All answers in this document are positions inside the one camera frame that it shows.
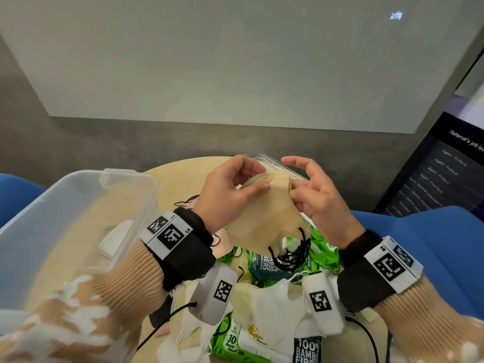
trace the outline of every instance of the digital display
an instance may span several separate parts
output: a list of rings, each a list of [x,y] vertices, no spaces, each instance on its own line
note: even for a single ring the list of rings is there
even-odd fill
[[[374,213],[403,217],[451,205],[484,221],[484,130],[444,113]]]

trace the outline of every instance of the beige face mask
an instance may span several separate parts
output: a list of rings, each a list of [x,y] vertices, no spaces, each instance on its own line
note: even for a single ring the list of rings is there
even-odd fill
[[[245,208],[242,214],[227,226],[230,243],[258,254],[271,257],[285,253],[285,237],[309,238],[311,230],[297,210],[289,192],[291,178],[287,173],[261,173],[252,177],[242,188],[266,182],[270,190]]]

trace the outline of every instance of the plastic container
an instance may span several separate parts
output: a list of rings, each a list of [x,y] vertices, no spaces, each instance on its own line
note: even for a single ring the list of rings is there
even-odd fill
[[[0,309],[31,311],[76,276],[113,268],[158,216],[159,187],[158,177],[123,169],[60,179],[0,228]],[[133,223],[110,259],[99,244],[125,220]]]
[[[299,173],[294,172],[289,167],[286,167],[280,161],[271,158],[269,155],[264,153],[257,153],[257,154],[246,154],[250,158],[254,158],[258,162],[261,162],[264,167],[266,167],[266,171],[269,173],[278,173],[278,172],[286,172],[289,173],[292,179],[307,179],[301,176]]]

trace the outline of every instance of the knit sweater sleeve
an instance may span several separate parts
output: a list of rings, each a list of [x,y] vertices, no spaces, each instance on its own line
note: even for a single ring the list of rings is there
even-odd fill
[[[137,241],[118,268],[67,283],[0,337],[0,361],[131,361],[143,319],[166,298],[162,283],[158,262]]]
[[[423,276],[375,307],[404,357],[415,363],[484,363],[483,322],[458,314]]]

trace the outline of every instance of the ribbed cuff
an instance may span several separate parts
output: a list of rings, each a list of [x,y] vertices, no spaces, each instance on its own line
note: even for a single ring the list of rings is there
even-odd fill
[[[465,341],[468,321],[445,303],[425,276],[379,303],[375,311],[410,357],[435,356]]]
[[[136,241],[115,269],[94,276],[94,288],[123,325],[140,324],[160,308],[168,292],[163,290],[163,272],[158,262]]]

